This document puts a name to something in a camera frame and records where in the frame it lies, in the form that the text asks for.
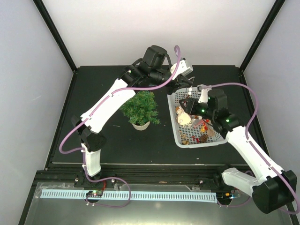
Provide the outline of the white perforated plastic basket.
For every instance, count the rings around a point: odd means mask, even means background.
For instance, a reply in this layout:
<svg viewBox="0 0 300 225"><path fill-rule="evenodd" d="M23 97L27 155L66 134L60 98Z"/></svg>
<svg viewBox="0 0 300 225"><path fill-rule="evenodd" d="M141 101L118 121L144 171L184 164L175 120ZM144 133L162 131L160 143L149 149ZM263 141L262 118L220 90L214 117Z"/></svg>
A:
<svg viewBox="0 0 300 225"><path fill-rule="evenodd" d="M193 128L193 121L200 119L197 116L190 116L191 121L186 125L182 126L177 123L176 108L180 106L179 100L185 98L199 99L199 97L200 92L198 92L196 87L179 89L167 97L174 140L176 145L180 148L211 147L226 143L226 140L209 125L207 127L202 126ZM203 134L208 135L208 140L205 143L200 143L199 138ZM183 140L189 140L190 144L183 145Z"/></svg>

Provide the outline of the small green christmas tree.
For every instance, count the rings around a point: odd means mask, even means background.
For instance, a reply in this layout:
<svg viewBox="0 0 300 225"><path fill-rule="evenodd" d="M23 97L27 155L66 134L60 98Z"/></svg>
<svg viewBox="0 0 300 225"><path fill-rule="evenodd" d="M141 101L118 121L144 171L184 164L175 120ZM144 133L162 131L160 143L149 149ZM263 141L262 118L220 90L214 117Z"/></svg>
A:
<svg viewBox="0 0 300 225"><path fill-rule="evenodd" d="M123 115L136 130L144 131L151 123L160 123L158 105L154 98L155 95L151 91L139 91L120 107Z"/></svg>

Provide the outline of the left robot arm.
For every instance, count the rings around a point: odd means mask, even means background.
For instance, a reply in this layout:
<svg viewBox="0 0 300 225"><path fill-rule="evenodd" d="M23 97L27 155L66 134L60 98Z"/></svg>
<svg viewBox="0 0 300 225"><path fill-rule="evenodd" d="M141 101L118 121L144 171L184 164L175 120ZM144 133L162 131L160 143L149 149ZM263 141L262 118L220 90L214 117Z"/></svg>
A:
<svg viewBox="0 0 300 225"><path fill-rule="evenodd" d="M180 88L192 85L186 78L193 71L192 65L181 57L178 46L175 47L175 53L178 59L172 64L167 50L157 45L148 47L142 58L124 68L112 87L94 106L80 118L73 119L72 123L81 139L84 157L82 166L86 172L84 181L90 187L96 187L101 180L100 155L106 143L101 130L110 117L143 90L165 86L168 93L172 94Z"/></svg>

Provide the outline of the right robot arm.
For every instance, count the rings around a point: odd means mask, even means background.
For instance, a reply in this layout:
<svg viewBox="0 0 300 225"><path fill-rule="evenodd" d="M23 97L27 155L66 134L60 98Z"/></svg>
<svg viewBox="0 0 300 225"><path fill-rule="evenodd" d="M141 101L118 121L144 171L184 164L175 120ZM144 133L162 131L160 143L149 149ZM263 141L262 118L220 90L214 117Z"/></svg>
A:
<svg viewBox="0 0 300 225"><path fill-rule="evenodd" d="M257 208L268 214L299 199L296 195L297 176L276 164L256 143L240 119L228 109L227 96L222 89L208 90L207 98L179 100L190 115L209 119L215 131L231 144L253 172L250 176L236 168L227 168L214 175L214 186L223 189L232 186L251 197Z"/></svg>

